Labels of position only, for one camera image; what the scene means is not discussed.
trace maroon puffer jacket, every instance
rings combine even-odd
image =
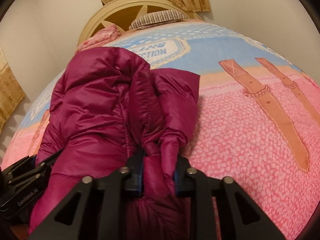
[[[37,164],[64,150],[33,209],[30,232],[82,177],[109,175],[141,146],[144,196],[127,206],[128,239],[188,238],[188,211],[172,176],[196,124],[199,76],[149,67],[121,48],[89,49],[71,60],[52,94]]]

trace white wall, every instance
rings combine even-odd
[[[62,70],[73,57],[84,26],[102,3],[100,0],[35,0],[35,4],[40,31],[49,41],[57,67]]]
[[[73,57],[85,24],[100,0],[15,0],[0,22],[0,45],[27,97],[0,135],[0,157],[46,85]]]
[[[299,0],[210,0],[206,21],[262,42],[320,83],[320,35]]]

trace metal screw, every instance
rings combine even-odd
[[[82,182],[83,182],[84,184],[89,184],[89,183],[91,183],[92,181],[93,181],[93,178],[90,177],[90,176],[85,176],[85,177],[82,178]]]
[[[193,167],[187,169],[187,173],[189,173],[190,175],[196,174],[197,171],[198,171],[198,170],[197,170],[196,168],[193,168]]]
[[[126,174],[126,173],[128,173],[129,171],[130,171],[130,168],[129,168],[129,167],[126,167],[126,166],[121,167],[121,168],[119,169],[119,172],[122,173],[122,174]]]
[[[227,184],[232,184],[234,182],[234,179],[232,177],[225,177],[223,180]]]

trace striped pillow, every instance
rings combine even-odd
[[[188,19],[188,17],[182,14],[181,12],[175,11],[175,10],[166,10],[166,11],[148,13],[143,17],[135,19],[131,23],[129,30],[138,29],[142,26],[153,25],[158,23],[179,21],[182,19]]]

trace wooden headboard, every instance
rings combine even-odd
[[[184,11],[168,0],[114,0],[92,16],[84,27],[78,44],[111,24],[116,24],[120,32],[125,32],[134,19],[162,10],[177,10],[190,19],[201,19],[196,13]]]

